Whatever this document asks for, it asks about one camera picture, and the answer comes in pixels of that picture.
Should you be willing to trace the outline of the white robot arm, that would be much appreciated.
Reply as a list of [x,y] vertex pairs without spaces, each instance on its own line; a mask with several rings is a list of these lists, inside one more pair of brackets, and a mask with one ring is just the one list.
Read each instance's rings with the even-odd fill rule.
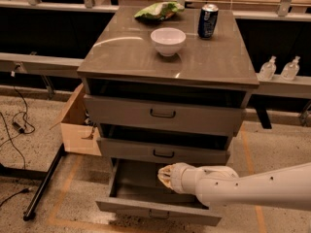
[[158,170],[158,179],[179,194],[205,205],[247,204],[311,210],[311,164],[239,177],[227,166],[175,163]]

